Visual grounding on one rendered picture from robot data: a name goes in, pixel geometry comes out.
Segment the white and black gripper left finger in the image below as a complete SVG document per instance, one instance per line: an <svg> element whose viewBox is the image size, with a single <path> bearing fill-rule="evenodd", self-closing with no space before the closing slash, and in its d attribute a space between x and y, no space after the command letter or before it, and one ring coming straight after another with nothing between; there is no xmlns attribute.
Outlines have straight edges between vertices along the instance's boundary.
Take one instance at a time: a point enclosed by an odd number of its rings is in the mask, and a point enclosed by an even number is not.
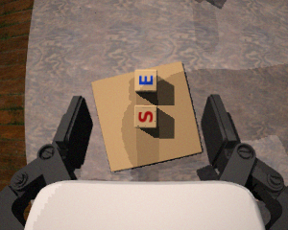
<svg viewBox="0 0 288 230"><path fill-rule="evenodd" d="M0 230L24 230L24 210L42 188L78 180L74 171L84 164L92 128L85 98L73 96L52 144L42 146L37 158L17 171L0 192Z"/></svg>

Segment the tan flat mat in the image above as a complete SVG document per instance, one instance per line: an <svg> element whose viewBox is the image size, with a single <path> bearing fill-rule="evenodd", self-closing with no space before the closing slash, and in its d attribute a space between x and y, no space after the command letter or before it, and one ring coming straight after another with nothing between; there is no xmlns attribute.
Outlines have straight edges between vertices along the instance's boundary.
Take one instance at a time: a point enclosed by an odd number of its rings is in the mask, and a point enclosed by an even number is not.
<svg viewBox="0 0 288 230"><path fill-rule="evenodd" d="M91 82L112 172L202 152L181 61L142 70L156 94L136 94L134 72ZM134 127L135 105L157 106L157 128Z"/></svg>

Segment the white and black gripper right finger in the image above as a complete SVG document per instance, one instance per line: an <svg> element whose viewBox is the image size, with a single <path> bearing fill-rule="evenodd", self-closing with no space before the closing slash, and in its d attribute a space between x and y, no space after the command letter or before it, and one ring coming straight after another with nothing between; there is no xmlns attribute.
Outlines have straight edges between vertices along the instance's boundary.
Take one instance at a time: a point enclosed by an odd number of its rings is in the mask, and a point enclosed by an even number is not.
<svg viewBox="0 0 288 230"><path fill-rule="evenodd" d="M271 214L266 230L288 230L288 186L279 172L255 157L252 146L241 143L219 94L207 97L201 127L209 164L219 172L216 181L247 187Z"/></svg>

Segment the tan letter block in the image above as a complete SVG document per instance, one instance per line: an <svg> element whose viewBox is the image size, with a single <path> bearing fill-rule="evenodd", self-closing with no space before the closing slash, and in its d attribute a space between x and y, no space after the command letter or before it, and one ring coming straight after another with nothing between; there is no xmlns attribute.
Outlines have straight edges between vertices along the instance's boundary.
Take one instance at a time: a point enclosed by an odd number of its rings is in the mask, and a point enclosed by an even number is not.
<svg viewBox="0 0 288 230"><path fill-rule="evenodd" d="M156 94L157 70L135 70L134 91L136 94Z"/></svg>
<svg viewBox="0 0 288 230"><path fill-rule="evenodd" d="M134 107L135 128L157 128L157 106L136 105Z"/></svg>

